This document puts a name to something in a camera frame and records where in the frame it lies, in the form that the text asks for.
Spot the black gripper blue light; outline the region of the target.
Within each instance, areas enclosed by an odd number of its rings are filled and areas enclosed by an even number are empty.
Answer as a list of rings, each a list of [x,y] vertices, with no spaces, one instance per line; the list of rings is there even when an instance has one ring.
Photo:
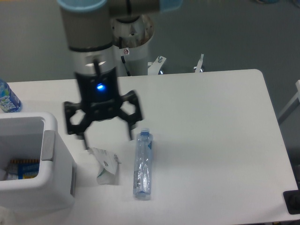
[[[139,97],[134,90],[120,96],[117,81],[116,68],[102,72],[100,75],[84,75],[75,73],[81,103],[64,102],[64,114],[66,130],[68,135],[76,135],[78,139],[83,140],[86,150],[89,149],[88,141],[85,137],[85,131],[93,121],[109,120],[116,116],[127,123],[128,136],[133,140],[132,130],[136,123],[143,120],[143,115],[139,103]],[[127,114],[122,110],[122,105],[129,102],[135,107],[132,114]],[[85,112],[79,124],[72,124],[71,118],[77,111]]]

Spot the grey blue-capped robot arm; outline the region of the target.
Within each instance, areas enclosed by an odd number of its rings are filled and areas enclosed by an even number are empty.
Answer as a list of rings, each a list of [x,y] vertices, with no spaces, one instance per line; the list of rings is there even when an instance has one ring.
[[[182,1],[60,0],[58,4],[81,96],[79,103],[64,103],[67,133],[84,140],[91,123],[115,117],[134,129],[143,116],[136,92],[119,92],[112,20],[132,22],[143,14],[176,10]]]

